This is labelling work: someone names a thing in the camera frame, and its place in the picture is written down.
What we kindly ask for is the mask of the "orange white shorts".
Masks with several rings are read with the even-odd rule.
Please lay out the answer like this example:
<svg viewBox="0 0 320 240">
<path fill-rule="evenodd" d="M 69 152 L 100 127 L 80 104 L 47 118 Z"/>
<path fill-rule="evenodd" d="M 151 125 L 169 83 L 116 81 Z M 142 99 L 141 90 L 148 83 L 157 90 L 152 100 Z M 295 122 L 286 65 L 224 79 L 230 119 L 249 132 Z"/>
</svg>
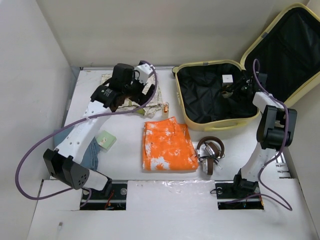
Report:
<svg viewBox="0 0 320 240">
<path fill-rule="evenodd" d="M 146 121 L 142 135 L 142 168 L 145 171 L 196 171 L 198 158 L 186 124 L 170 117 Z"/>
</svg>

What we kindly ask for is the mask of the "brown silver headphones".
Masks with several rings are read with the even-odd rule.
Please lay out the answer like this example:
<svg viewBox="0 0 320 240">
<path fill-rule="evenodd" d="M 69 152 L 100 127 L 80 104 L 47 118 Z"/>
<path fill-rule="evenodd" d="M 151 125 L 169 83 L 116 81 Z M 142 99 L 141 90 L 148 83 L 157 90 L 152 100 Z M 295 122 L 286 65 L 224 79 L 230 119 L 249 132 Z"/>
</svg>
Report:
<svg viewBox="0 0 320 240">
<path fill-rule="evenodd" d="M 201 156 L 201 147 L 204 145 L 205 155 Z M 219 160 L 225 157 L 225 145 L 215 136 L 206 136 L 200 139 L 196 147 L 198 161 L 202 164 L 202 171 L 212 176 L 214 165 L 219 167 Z"/>
</svg>

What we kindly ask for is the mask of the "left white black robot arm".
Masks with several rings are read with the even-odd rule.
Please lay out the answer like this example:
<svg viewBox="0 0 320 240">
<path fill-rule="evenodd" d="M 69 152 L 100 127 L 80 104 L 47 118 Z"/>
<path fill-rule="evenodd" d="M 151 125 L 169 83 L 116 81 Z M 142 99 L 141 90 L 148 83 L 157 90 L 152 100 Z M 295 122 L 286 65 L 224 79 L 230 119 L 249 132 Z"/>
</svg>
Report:
<svg viewBox="0 0 320 240">
<path fill-rule="evenodd" d="M 147 61 L 133 67 L 118 63 L 112 76 L 99 85 L 90 97 L 83 118 L 76 123 L 65 139 L 54 150 L 47 149 L 43 159 L 49 174 L 74 190 L 94 189 L 100 198 L 107 198 L 112 191 L 112 179 L 81 165 L 84 154 L 104 123 L 117 115 L 118 107 L 126 99 L 145 107 L 156 93 L 157 84 L 143 90 L 155 68 Z"/>
</svg>

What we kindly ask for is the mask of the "green small box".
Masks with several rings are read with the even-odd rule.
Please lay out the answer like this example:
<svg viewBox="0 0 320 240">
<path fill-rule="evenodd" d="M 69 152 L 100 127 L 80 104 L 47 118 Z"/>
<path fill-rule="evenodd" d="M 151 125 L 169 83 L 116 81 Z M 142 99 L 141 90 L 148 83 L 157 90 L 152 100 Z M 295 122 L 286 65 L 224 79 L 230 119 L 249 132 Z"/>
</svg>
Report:
<svg viewBox="0 0 320 240">
<path fill-rule="evenodd" d="M 98 145 L 102 148 L 103 151 L 107 152 L 110 148 L 114 145 L 117 138 L 112 135 L 111 133 L 102 130 L 96 137 L 95 137 Z"/>
</svg>

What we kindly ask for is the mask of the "cream green printed jacket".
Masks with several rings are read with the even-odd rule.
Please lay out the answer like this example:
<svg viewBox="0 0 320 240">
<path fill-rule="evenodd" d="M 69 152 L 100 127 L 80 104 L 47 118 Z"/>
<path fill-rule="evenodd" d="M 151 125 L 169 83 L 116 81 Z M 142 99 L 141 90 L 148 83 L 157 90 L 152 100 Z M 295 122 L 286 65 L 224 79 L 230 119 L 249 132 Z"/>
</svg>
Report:
<svg viewBox="0 0 320 240">
<path fill-rule="evenodd" d="M 161 90 L 156 86 L 156 79 L 150 76 L 143 93 L 147 93 L 147 88 L 151 84 L 155 85 L 155 90 L 150 99 L 146 103 L 136 103 L 125 96 L 122 89 L 125 85 L 131 85 L 133 81 L 138 81 L 138 72 L 135 70 L 116 72 L 105 79 L 104 82 L 98 86 L 97 95 L 95 99 L 102 103 L 105 108 L 110 108 L 112 113 L 137 113 L 142 116 L 152 118 L 157 111 L 160 110 L 162 104 Z"/>
</svg>

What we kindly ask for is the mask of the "small clear perfume bottle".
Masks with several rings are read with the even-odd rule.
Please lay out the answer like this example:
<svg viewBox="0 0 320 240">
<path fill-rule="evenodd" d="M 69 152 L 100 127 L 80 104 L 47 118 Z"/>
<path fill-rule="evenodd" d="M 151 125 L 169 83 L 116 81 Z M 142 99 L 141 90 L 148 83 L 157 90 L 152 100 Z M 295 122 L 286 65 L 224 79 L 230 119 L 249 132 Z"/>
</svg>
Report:
<svg viewBox="0 0 320 240">
<path fill-rule="evenodd" d="M 169 118 L 169 103 L 168 102 L 163 102 L 162 103 L 162 118 L 163 119 L 168 119 Z"/>
</svg>

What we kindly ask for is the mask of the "gold round jar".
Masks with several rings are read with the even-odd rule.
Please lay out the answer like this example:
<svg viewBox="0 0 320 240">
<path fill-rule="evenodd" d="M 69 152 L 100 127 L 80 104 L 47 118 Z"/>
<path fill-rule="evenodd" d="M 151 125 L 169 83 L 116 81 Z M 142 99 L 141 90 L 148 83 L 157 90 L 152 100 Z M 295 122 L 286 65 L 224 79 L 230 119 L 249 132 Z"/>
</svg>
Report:
<svg viewBox="0 0 320 240">
<path fill-rule="evenodd" d="M 233 95 L 233 91 L 222 91 L 221 94 L 225 99 L 227 99 Z"/>
</svg>

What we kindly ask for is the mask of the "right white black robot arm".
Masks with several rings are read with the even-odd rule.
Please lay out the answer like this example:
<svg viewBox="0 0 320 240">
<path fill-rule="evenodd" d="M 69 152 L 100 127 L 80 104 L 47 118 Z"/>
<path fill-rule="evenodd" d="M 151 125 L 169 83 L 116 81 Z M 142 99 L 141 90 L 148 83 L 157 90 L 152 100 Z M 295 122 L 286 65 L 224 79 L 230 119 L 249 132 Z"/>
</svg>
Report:
<svg viewBox="0 0 320 240">
<path fill-rule="evenodd" d="M 234 176 L 230 191 L 233 198 L 256 197 L 260 194 L 259 185 L 263 170 L 291 145 L 298 112 L 288 108 L 276 99 L 262 85 L 258 70 L 253 71 L 257 84 L 253 104 L 261 112 L 261 120 L 256 132 L 257 145 L 248 162 Z"/>
</svg>

